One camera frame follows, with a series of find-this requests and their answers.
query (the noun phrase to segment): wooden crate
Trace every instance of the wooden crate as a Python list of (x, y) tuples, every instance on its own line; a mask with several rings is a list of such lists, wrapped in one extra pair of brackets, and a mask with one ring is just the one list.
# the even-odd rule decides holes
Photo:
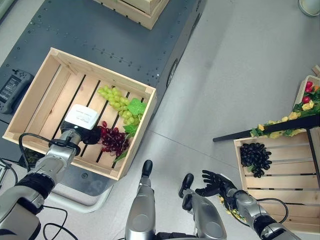
[(95, 0), (117, 13), (152, 29), (169, 0)]
[(123, 2), (151, 15), (160, 0), (124, 0)]
[[(240, 147), (245, 143), (265, 144), (272, 153), (270, 169), (261, 178), (254, 178), (241, 165)], [(234, 145), (243, 190), (256, 199), (277, 198), (287, 203), (289, 216), (283, 224), (289, 230), (320, 233), (320, 189), (307, 133), (276, 139), (241, 138), (234, 140)], [(277, 202), (261, 205), (277, 221), (285, 215), (284, 207)]]
[[(147, 104), (137, 132), (129, 141), (128, 153), (113, 166), (115, 156), (102, 153), (101, 144), (81, 142), (81, 153), (71, 164), (108, 178), (121, 179), (129, 170), (153, 114), (156, 89), (63, 51), (51, 48), (3, 138), (18, 143), (24, 132), (48, 139), (58, 138), (60, 124), (74, 104), (88, 106), (100, 113), (99, 124), (106, 121), (108, 126), (113, 125), (124, 132), (124, 119), (97, 93), (97, 89), (105, 85), (115, 86), (123, 96), (138, 98)], [(43, 154), (48, 151), (48, 143), (40, 139), (30, 136), (23, 139), (23, 145), (29, 149)]]

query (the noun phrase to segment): red grapes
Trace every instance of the red grapes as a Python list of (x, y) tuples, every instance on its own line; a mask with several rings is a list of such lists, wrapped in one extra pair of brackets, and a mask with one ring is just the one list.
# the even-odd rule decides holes
[(129, 146), (128, 135), (124, 132), (119, 132), (117, 127), (107, 128), (106, 121), (102, 121), (100, 140), (103, 148), (102, 152), (108, 152), (111, 156), (119, 157)]

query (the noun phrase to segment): green grapes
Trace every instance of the green grapes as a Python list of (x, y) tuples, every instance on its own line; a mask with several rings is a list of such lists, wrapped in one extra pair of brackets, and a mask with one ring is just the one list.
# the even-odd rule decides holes
[(108, 86), (100, 87), (97, 92), (109, 101), (110, 106), (112, 106), (115, 110), (123, 113), (126, 111), (127, 105), (129, 105), (130, 101), (128, 98), (121, 96), (121, 92), (116, 88), (109, 88)]
[(97, 92), (109, 101), (112, 106), (119, 113), (119, 116), (123, 117), (123, 123), (126, 125), (138, 125), (140, 123), (141, 115), (134, 116), (129, 110), (128, 105), (130, 101), (128, 98), (122, 96), (121, 92), (116, 88), (109, 88), (108, 86), (100, 87)]

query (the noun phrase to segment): grape bunch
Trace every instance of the grape bunch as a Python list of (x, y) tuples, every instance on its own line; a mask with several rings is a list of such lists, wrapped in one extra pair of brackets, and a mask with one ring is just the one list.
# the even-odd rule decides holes
[(129, 146), (128, 135), (119, 132), (117, 127), (114, 129), (107, 128), (107, 123), (102, 121), (102, 126), (98, 126), (98, 128), (101, 129), (102, 152), (108, 152), (111, 156), (119, 157)]
[(262, 170), (268, 170), (272, 161), (268, 160), (270, 151), (267, 151), (264, 144), (244, 143), (240, 147), (241, 164), (243, 167), (251, 167), (255, 178), (261, 178), (265, 174)]
[(128, 110), (128, 105), (130, 104), (129, 99), (123, 97), (116, 87), (100, 87), (97, 92), (109, 101), (110, 106), (119, 112), (119, 116), (124, 118), (124, 124), (138, 125), (140, 123), (139, 117), (133, 116), (133, 114)]

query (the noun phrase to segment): gray table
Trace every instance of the gray table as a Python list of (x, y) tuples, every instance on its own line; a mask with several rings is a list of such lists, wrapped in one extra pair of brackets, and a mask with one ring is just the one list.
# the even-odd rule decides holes
[[(0, 87), (12, 69), (35, 75), (54, 47), (155, 87), (157, 109), (204, 7), (205, 0), (171, 0), (150, 31), (93, 0), (46, 0), (1, 66)], [(0, 113), (2, 133), (12, 117)], [(20, 158), (16, 144), (2, 139), (0, 146), (1, 156)], [(95, 180), (104, 184), (92, 191)], [(114, 182), (71, 166), (62, 183), (98, 196)]]

